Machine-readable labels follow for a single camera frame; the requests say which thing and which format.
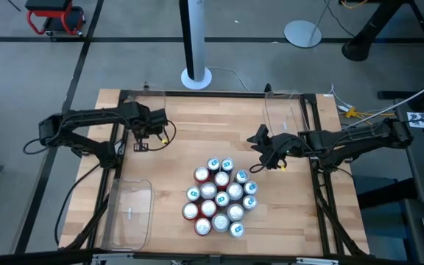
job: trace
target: silver can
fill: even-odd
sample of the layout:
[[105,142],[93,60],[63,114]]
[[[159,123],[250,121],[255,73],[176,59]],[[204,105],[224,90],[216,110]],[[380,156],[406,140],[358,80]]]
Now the silver can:
[[245,184],[248,181],[248,171],[242,169],[236,172],[235,181],[242,185]]
[[237,201],[243,196],[243,188],[238,183],[232,183],[227,187],[227,193],[231,201]]
[[196,202],[200,198],[200,190],[196,186],[192,186],[185,192],[185,196],[190,202]]
[[183,217],[187,220],[194,220],[199,215],[199,209],[194,203],[186,203],[183,206]]
[[216,196],[215,196],[215,203],[217,204],[217,206],[219,206],[220,208],[223,208],[225,206],[228,205],[228,203],[230,202],[230,197],[228,196],[227,192],[224,191],[220,191]]
[[238,204],[234,203],[227,208],[227,216],[231,222],[237,222],[243,219],[244,209]]
[[206,236],[211,232],[211,223],[206,218],[201,218],[194,224],[194,230],[199,236]]
[[232,174],[232,171],[233,171],[233,160],[232,160],[232,158],[225,158],[222,161],[221,168],[222,168],[221,171],[227,173],[230,176]]
[[207,161],[207,169],[211,173],[211,176],[215,176],[220,171],[220,160],[218,158],[209,159]]
[[223,213],[218,213],[212,218],[212,228],[219,233],[227,232],[230,226],[228,217]]
[[243,208],[248,211],[255,210],[258,201],[253,195],[247,195],[243,198]]
[[209,171],[205,167],[199,167],[196,170],[194,170],[194,179],[198,183],[206,183],[210,180],[211,175],[209,174]]
[[209,199],[205,200],[200,205],[200,212],[204,217],[211,218],[217,212],[217,206],[215,205],[215,202]]
[[228,174],[225,172],[219,172],[215,174],[214,180],[215,180],[215,185],[217,185],[217,188],[221,190],[225,190],[230,181],[230,177],[228,177]]
[[200,186],[200,196],[204,199],[213,199],[217,194],[217,187],[213,183],[204,183]]
[[236,239],[244,235],[244,226],[240,222],[234,222],[230,225],[230,235]]
[[247,183],[244,184],[244,193],[248,194],[248,195],[255,195],[256,192],[258,192],[258,184],[256,184],[256,182],[254,181],[248,181]]

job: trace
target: wooden tabletop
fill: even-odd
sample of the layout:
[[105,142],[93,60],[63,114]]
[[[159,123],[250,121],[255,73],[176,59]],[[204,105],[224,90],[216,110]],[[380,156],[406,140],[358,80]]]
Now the wooden tabletop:
[[[103,89],[99,92],[96,108],[116,107],[120,90]],[[149,106],[158,104],[158,98],[139,98]],[[274,133],[280,133],[280,119],[284,118],[291,133],[304,130],[298,100],[291,100],[292,116],[277,116],[279,104],[268,106],[276,112],[272,120]],[[334,98],[317,95],[319,116],[324,130],[340,130]],[[212,232],[198,236],[194,223],[186,221],[181,210],[186,203],[186,189],[194,185],[192,173],[198,166],[205,166],[211,157],[232,158],[235,169],[246,169],[258,163],[259,153],[250,149],[246,139],[254,135],[264,122],[263,99],[219,97],[166,97],[166,113],[177,126],[173,142],[159,152],[133,152],[133,136],[129,135],[124,159],[123,180],[143,179],[152,185],[153,206],[149,238],[142,252],[171,253],[220,253],[234,255],[322,255],[316,206],[307,158],[287,158],[288,166],[282,170],[263,170],[252,174],[259,187],[256,195],[258,207],[244,217],[245,236],[231,238],[226,233]],[[112,125],[92,126],[88,137],[96,141],[108,141]],[[172,126],[168,126],[172,135]],[[149,141],[159,142],[157,138]],[[81,177],[98,160],[94,156],[83,157],[77,177]],[[350,171],[348,165],[341,165]],[[76,234],[91,218],[98,194],[101,169],[83,180],[73,192],[60,246],[74,240]],[[339,220],[351,238],[365,252],[369,252],[367,239],[358,207],[352,179],[344,172],[331,174]],[[333,231],[327,220],[331,252],[335,253]],[[100,224],[98,235],[103,234]],[[138,233],[116,231],[121,241]]]

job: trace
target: black metal frame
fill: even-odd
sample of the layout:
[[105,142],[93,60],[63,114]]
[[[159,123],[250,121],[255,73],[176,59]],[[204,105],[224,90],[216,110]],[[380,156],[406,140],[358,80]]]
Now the black metal frame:
[[[118,105],[124,102],[127,98],[132,98],[142,94],[142,91],[121,91],[119,94]],[[166,96],[194,96],[194,97],[237,97],[237,98],[262,98],[264,99],[265,93],[226,93],[226,92],[202,92],[202,91],[167,91],[165,92]],[[303,114],[305,117],[304,122],[307,126],[310,125],[308,112],[307,112],[307,103],[310,104],[312,114],[314,117],[314,125],[316,129],[321,129],[318,107],[317,107],[317,98],[315,94],[304,94],[294,95],[293,99],[300,98],[300,104],[303,109]],[[119,131],[119,124],[114,124],[111,131],[110,141],[114,142]],[[122,142],[127,144],[128,131],[124,128],[122,134]],[[124,152],[120,152],[121,155],[121,165],[115,169],[114,179],[119,179],[121,176],[122,164],[124,160]],[[342,262],[342,264],[410,264],[408,262],[401,261],[391,261],[385,259],[374,258],[370,255],[359,255],[359,256],[350,256],[345,255],[342,239],[336,230],[339,230],[340,234],[344,228],[339,225],[333,227],[334,237],[336,241],[336,251],[337,254],[330,253],[330,246],[328,241],[328,234],[325,224],[325,215],[322,210],[322,192],[320,191],[320,184],[318,181],[318,163],[316,160],[310,159],[309,161],[311,167],[311,177],[312,184],[314,187],[315,193],[315,203],[317,207],[317,218],[319,222],[319,231],[322,239],[322,250],[324,255],[322,257],[305,257],[305,258],[324,258],[330,260],[337,260]],[[107,182],[109,178],[109,169],[105,169],[102,172],[102,179],[99,186],[99,192],[97,195],[96,208],[97,211],[100,209],[103,199],[106,196]],[[336,206],[334,203],[334,194],[331,186],[331,178],[329,174],[324,174],[325,179],[325,189],[327,191],[327,198],[329,201],[329,209],[331,211],[332,219],[336,217]],[[296,263],[296,261],[302,260],[302,257],[297,256],[266,256],[266,255],[197,255],[197,254],[171,254],[171,253],[146,253],[146,252],[134,252],[134,253],[125,253],[125,252],[109,252],[106,250],[101,250],[99,248],[94,248],[94,242],[96,238],[97,227],[93,230],[92,234],[88,239],[87,249],[84,250],[59,250],[53,252],[37,252],[37,253],[28,253],[24,254],[23,252],[16,253],[15,255],[0,255],[0,264],[40,264],[43,261],[44,264],[60,264],[61,262],[66,261],[76,261],[76,262],[85,262],[88,263],[91,261],[93,255],[96,254],[107,254],[107,253],[124,253],[129,254],[129,258],[137,259],[166,259],[166,260],[209,260],[211,263],[229,261],[229,260],[242,260],[242,261],[252,261],[252,262],[288,262]],[[27,241],[29,236],[21,235]]]

